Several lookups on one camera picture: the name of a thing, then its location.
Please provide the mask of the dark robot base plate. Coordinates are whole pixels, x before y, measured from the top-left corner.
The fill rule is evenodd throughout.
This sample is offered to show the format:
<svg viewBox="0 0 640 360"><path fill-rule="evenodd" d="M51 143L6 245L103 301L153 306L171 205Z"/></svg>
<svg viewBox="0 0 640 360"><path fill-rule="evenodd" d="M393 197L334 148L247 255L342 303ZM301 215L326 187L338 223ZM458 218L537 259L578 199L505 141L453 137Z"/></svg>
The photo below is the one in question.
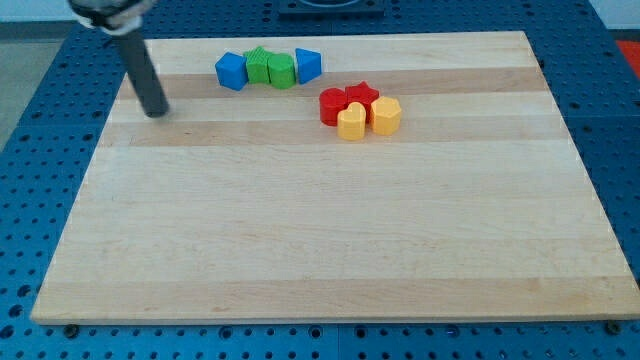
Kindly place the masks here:
<svg viewBox="0 0 640 360"><path fill-rule="evenodd" d="M281 19L336 18L340 16L383 16L385 0L280 0Z"/></svg>

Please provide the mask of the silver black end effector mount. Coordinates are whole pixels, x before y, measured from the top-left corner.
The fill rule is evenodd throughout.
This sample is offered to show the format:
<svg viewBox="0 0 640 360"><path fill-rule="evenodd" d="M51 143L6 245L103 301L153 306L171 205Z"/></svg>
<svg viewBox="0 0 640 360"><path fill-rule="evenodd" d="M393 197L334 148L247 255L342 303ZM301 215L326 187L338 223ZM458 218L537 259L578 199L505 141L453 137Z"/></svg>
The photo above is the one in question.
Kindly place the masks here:
<svg viewBox="0 0 640 360"><path fill-rule="evenodd" d="M109 35L126 35L142 26L156 0L67 0L78 22Z"/></svg>

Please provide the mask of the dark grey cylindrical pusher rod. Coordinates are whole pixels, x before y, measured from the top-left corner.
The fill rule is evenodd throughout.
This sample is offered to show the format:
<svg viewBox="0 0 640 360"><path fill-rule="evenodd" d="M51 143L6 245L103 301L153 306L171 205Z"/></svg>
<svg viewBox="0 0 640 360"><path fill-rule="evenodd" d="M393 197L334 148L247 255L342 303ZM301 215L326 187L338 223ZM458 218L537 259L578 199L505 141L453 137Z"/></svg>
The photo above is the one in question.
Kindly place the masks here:
<svg viewBox="0 0 640 360"><path fill-rule="evenodd" d="M140 31L115 36L114 42L144 114L164 116L169 103Z"/></svg>

